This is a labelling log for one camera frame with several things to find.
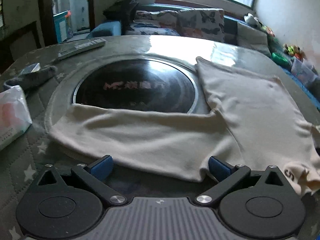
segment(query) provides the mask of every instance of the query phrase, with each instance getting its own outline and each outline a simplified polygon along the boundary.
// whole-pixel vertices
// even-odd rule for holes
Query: beige cloth
[[[278,78],[197,58],[208,115],[102,109],[74,104],[50,130],[82,155],[200,182],[216,155],[252,170],[277,165],[295,191],[320,188],[320,157],[305,121]],[[319,133],[313,129],[316,137]]]

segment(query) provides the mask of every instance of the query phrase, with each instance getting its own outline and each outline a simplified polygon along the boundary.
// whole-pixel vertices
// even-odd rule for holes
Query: metal screw
[[[201,195],[201,196],[198,196],[196,200],[202,204],[207,204],[212,201],[212,197],[207,195]]]
[[[125,201],[125,197],[124,196],[115,195],[115,196],[112,196],[110,198],[110,201],[112,203],[121,204],[121,203],[123,203]]]

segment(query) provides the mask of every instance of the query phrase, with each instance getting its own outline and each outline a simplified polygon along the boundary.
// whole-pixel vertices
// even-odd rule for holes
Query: table
[[[104,47],[84,52],[56,64],[58,67],[57,76],[29,92],[27,103],[33,124],[24,135],[0,152],[1,239],[17,239],[18,235],[22,235],[15,220],[15,208],[36,177],[37,171],[47,163],[54,164],[60,170],[78,163],[63,154],[57,145],[48,140],[44,120],[52,93],[68,75],[84,66],[101,65],[112,60],[144,57],[168,60],[194,70],[196,57],[201,56],[204,59],[230,67],[241,67],[263,75],[278,76],[305,119],[315,125],[320,124],[320,113],[304,92],[279,66],[259,52],[208,40],[176,36],[141,35],[104,38],[107,41]],[[57,56],[58,52],[86,41],[88,40],[62,43],[27,53],[0,76],[1,87],[4,80],[19,73],[25,66],[40,62],[44,67]],[[56,121],[63,114],[64,110],[62,109],[60,113],[57,113]],[[209,178],[206,178],[202,183],[191,183],[134,171],[117,165],[105,183],[125,194],[129,199],[133,196],[189,196],[193,198],[214,185],[214,182]],[[320,230],[320,224],[317,224],[320,218],[320,194],[306,195],[303,197],[303,202],[307,208],[307,219],[299,236],[300,239],[314,240]]]

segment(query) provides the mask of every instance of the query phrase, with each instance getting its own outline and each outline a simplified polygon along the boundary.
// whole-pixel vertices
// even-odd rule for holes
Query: black induction cooktop
[[[196,88],[188,71],[153,59],[113,62],[84,77],[73,103],[101,108],[191,113]]]

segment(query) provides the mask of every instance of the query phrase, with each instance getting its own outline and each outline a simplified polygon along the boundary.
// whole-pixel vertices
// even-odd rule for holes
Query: door frame
[[[42,36],[45,46],[58,44],[53,21],[52,0],[38,0]],[[88,0],[90,31],[95,28],[94,2]]]

